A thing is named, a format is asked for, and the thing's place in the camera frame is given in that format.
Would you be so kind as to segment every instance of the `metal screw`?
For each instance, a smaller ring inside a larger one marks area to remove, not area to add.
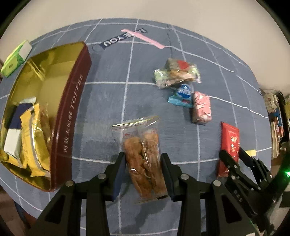
[[[66,182],[67,187],[73,186],[73,184],[74,184],[74,181],[72,181],[72,180],[69,180]]]
[[[105,179],[107,176],[104,173],[98,175],[98,179]]]
[[[219,186],[222,185],[222,183],[221,183],[219,180],[215,180],[215,181],[213,182],[213,185],[219,187]]]
[[[188,174],[182,174],[180,176],[180,178],[183,179],[183,180],[187,180],[187,179],[189,179],[189,175]]]

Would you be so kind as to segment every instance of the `pink wrapped candy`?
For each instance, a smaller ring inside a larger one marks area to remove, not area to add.
[[[209,96],[196,91],[192,96],[192,100],[192,122],[205,124],[211,121],[211,102]]]

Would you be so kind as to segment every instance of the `red package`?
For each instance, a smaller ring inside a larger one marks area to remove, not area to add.
[[[239,150],[240,150],[240,130],[227,123],[221,122],[222,124],[222,142],[221,150],[226,150],[231,157],[238,162]],[[229,170],[224,163],[219,160],[218,164],[218,177],[228,177]]]

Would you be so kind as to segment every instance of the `blue tablecloth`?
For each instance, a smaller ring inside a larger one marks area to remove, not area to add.
[[[105,50],[99,43],[122,34],[122,29],[144,28],[146,36],[165,45],[160,50],[138,38],[116,42]],[[220,149],[220,122],[240,129],[244,150],[256,149],[268,168],[271,164],[269,119],[259,85],[248,65],[223,46],[186,29],[141,19],[98,19],[80,22],[49,32],[33,40],[29,57],[62,44],[85,41],[92,59],[75,125],[72,178],[91,179],[114,162],[119,140],[110,126],[128,119],[159,115],[162,152],[184,173],[199,181],[212,182]],[[212,121],[206,125],[190,122],[189,110],[167,102],[171,89],[159,90],[153,70],[162,68],[173,57],[195,63],[201,84],[194,89],[210,96]],[[17,69],[0,84],[0,117],[16,77]],[[243,171],[251,171],[241,163]],[[0,184],[24,210],[38,217],[54,193],[42,192],[11,174],[0,164]],[[180,202],[169,198],[142,205],[134,204],[137,192],[127,175],[118,200],[107,204],[112,235],[176,235]],[[205,208],[202,227],[205,230]],[[85,201],[81,234],[85,235]]]

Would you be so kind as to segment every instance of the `yellow sticky note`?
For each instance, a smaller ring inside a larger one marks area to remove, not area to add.
[[[253,150],[248,150],[246,151],[246,153],[250,156],[250,157],[254,157],[256,156],[256,150],[253,149]]]

